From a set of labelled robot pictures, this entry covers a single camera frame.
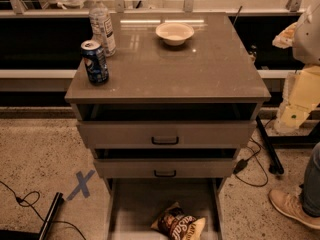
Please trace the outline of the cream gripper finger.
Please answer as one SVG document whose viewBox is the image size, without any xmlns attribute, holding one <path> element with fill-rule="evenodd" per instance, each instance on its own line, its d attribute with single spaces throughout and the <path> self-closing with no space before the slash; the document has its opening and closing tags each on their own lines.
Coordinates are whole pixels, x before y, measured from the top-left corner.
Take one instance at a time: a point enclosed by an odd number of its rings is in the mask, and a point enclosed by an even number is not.
<svg viewBox="0 0 320 240">
<path fill-rule="evenodd" d="M 280 34 L 276 35 L 272 45 L 281 49 L 289 48 L 293 45 L 294 34 L 297 23 L 294 22 L 286 27 Z"/>
<path fill-rule="evenodd" d="M 308 117 L 309 113 L 306 111 L 281 104 L 276 115 L 274 129 L 279 133 L 291 133 L 299 129 Z"/>
</svg>

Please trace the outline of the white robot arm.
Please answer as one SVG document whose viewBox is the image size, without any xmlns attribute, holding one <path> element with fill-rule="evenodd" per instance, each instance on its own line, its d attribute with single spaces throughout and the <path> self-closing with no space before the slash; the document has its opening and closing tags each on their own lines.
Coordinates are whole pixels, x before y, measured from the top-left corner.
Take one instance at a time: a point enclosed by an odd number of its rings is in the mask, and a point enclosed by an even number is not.
<svg viewBox="0 0 320 240">
<path fill-rule="evenodd" d="M 274 129 L 289 133 L 298 129 L 320 104 L 320 0 L 314 0 L 299 17 L 278 34 L 272 45 L 291 47 L 293 57 L 304 64 L 299 73 L 289 73 Z"/>
</svg>

